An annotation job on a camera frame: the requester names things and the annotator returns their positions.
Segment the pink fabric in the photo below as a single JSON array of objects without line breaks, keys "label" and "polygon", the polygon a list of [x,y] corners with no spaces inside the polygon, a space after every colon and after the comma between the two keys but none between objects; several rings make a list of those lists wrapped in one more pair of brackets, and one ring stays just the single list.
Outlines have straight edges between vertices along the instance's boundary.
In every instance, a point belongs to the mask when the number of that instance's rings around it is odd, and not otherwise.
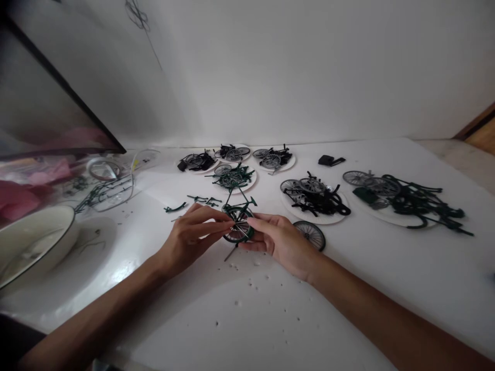
[{"label": "pink fabric", "polygon": [[47,172],[32,173],[29,176],[29,182],[33,186],[40,186],[42,184],[51,183],[54,180],[68,178],[70,176],[72,176],[72,173],[69,169],[69,162],[66,158],[63,158]]},{"label": "pink fabric", "polygon": [[0,216],[15,221],[38,208],[51,194],[48,185],[20,185],[0,180]]}]

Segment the white plate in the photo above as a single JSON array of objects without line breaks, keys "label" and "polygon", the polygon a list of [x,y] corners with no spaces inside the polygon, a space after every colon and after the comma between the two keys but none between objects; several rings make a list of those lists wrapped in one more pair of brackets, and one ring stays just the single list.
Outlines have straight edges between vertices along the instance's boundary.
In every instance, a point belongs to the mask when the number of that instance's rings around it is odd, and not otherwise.
[{"label": "white plate", "polygon": [[215,167],[217,167],[219,164],[221,164],[221,162],[220,161],[216,161],[215,163],[211,164],[211,166],[208,169],[206,169],[206,170],[192,171],[190,169],[186,169],[186,173],[189,173],[189,174],[204,174],[204,173],[208,173],[208,172],[212,171]]},{"label": "white plate", "polygon": [[[249,167],[247,168],[247,172],[248,172],[248,173],[250,173],[250,172],[251,172],[251,171],[253,171],[253,170],[254,170],[254,169],[253,169],[251,166],[249,166]],[[253,174],[251,174],[251,183],[248,183],[248,184],[246,185],[246,187],[242,187],[242,191],[243,191],[244,193],[246,193],[246,191],[247,191],[249,188],[251,188],[252,186],[254,186],[254,183],[256,182],[256,179],[257,179],[257,178],[258,178],[258,175],[257,175],[256,170],[255,170],[255,171],[254,171],[254,173],[253,173]],[[220,191],[220,192],[222,192],[222,193],[229,194],[229,192],[230,192],[227,188],[224,188],[224,187],[222,187],[222,186],[221,186],[221,185],[219,185],[219,184],[213,184],[213,186],[214,186],[214,187],[215,187],[218,191]],[[232,191],[232,194],[238,194],[238,193],[241,193],[241,191],[239,191],[239,188],[235,188],[235,189]]]},{"label": "white plate", "polygon": [[[235,148],[239,148],[239,147],[248,147],[248,146],[246,146],[245,144],[233,144],[233,146],[234,146]],[[249,156],[251,155],[251,152],[252,152],[252,151],[251,151],[251,149],[249,148],[249,153],[248,153],[247,155],[242,156],[242,161],[247,160],[247,159],[249,158]],[[239,161],[229,161],[229,160],[225,160],[225,159],[223,159],[223,158],[221,158],[221,157],[220,157],[220,158],[215,157],[215,158],[216,158],[217,160],[219,160],[219,161],[221,161],[221,162],[225,162],[225,163],[239,163]]]},{"label": "white plate", "polygon": [[[349,207],[347,198],[341,192],[337,192],[337,194],[342,198],[342,203]],[[299,207],[292,207],[294,202],[285,193],[280,192],[280,199],[282,200],[282,204],[292,215],[313,224],[334,224],[346,217],[346,215],[341,215],[339,213],[335,213],[333,215],[318,213],[318,216],[314,216],[311,211],[302,211]]]},{"label": "white plate", "polygon": [[2,294],[39,281],[67,255],[78,235],[69,206],[43,209],[0,230]]},{"label": "white plate", "polygon": [[[258,165],[259,163],[261,162],[262,159],[256,159]],[[277,175],[278,173],[282,172],[282,171],[285,171],[285,170],[289,170],[291,167],[293,167],[295,165],[295,154],[292,154],[289,162],[287,162],[284,166],[280,167],[280,169],[277,170],[277,172],[275,173],[275,175]],[[261,170],[264,170],[264,171],[267,171],[267,172],[272,172],[273,169],[269,169],[269,168],[266,168],[262,165],[259,165],[259,168]]]},{"label": "white plate", "polygon": [[[401,215],[401,214],[394,213],[392,206],[389,206],[385,209],[373,210],[366,202],[362,201],[359,197],[357,197],[354,193],[352,193],[352,191],[356,187],[353,187],[350,184],[347,184],[347,186],[348,186],[348,191],[346,193],[349,194],[349,197],[352,200],[352,204],[355,204],[358,208],[360,208],[364,212],[366,212],[366,213],[368,213],[374,217],[377,217],[378,219],[381,219],[383,221],[386,221],[388,223],[395,224],[395,225],[398,225],[401,227],[419,226],[419,225],[423,224],[421,219],[419,219],[417,216]],[[425,216],[427,216],[431,219],[439,220],[439,216],[436,214],[430,213],[430,214],[425,214]],[[427,228],[433,227],[435,225],[437,225],[437,223],[433,223],[431,221],[428,221]]]}]

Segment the finger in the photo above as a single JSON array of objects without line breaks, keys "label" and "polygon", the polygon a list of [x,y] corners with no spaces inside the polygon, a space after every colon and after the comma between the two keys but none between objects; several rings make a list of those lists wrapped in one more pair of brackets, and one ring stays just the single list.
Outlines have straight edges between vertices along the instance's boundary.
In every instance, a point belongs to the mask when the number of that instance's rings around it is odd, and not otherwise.
[{"label": "finger", "polygon": [[230,222],[208,222],[195,224],[187,227],[188,237],[191,239],[196,239],[207,234],[217,233],[226,229],[230,230],[234,224],[235,223],[233,220],[230,220]]},{"label": "finger", "polygon": [[247,218],[247,223],[257,231],[266,233],[267,235],[272,235],[276,233],[278,228],[273,224],[270,224],[268,222],[265,222],[264,220],[256,219],[256,218]]},{"label": "finger", "polygon": [[277,217],[277,215],[272,215],[272,214],[262,214],[262,213],[253,213],[253,215],[257,219],[264,220],[265,222],[269,222],[270,220],[274,219]]},{"label": "finger", "polygon": [[267,251],[267,245],[265,242],[242,242],[239,246],[249,251]]},{"label": "finger", "polygon": [[195,211],[195,210],[197,210],[199,208],[202,208],[202,207],[203,207],[203,205],[200,205],[198,203],[193,203],[192,206],[189,209],[187,209],[187,211],[184,213],[184,215],[190,214],[193,211]]},{"label": "finger", "polygon": [[265,240],[265,235],[261,232],[254,232],[254,235],[250,239],[250,241],[255,241],[255,242],[263,242],[264,240]]},{"label": "finger", "polygon": [[232,219],[227,214],[212,209],[209,206],[202,206],[200,209],[191,212],[187,215],[188,224],[198,224],[210,219],[220,220],[224,222],[231,221]]},{"label": "finger", "polygon": [[230,232],[231,232],[231,230],[229,228],[229,229],[217,232],[217,233],[212,233],[212,234],[204,237],[200,243],[201,249],[204,249],[204,251],[206,251],[211,245],[213,245],[216,241],[218,241],[220,238],[222,238],[222,236],[224,236],[225,234],[228,234]]}]

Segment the white wall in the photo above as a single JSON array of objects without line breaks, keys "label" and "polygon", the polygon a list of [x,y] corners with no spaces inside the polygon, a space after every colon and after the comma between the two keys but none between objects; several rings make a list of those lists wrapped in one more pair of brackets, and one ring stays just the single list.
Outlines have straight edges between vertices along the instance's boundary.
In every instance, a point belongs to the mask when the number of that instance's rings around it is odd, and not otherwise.
[{"label": "white wall", "polygon": [[30,37],[127,146],[449,138],[495,100],[489,0],[141,0],[163,72],[99,3]]}]

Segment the forearm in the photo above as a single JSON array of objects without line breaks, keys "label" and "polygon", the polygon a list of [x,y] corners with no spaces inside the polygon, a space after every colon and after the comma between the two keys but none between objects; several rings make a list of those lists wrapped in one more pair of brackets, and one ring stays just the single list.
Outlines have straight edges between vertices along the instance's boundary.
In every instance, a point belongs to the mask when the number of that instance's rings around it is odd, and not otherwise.
[{"label": "forearm", "polygon": [[494,369],[494,363],[401,307],[330,258],[314,261],[308,282],[399,370]]},{"label": "forearm", "polygon": [[166,280],[157,259],[149,258],[30,350],[19,370],[86,369]]}]

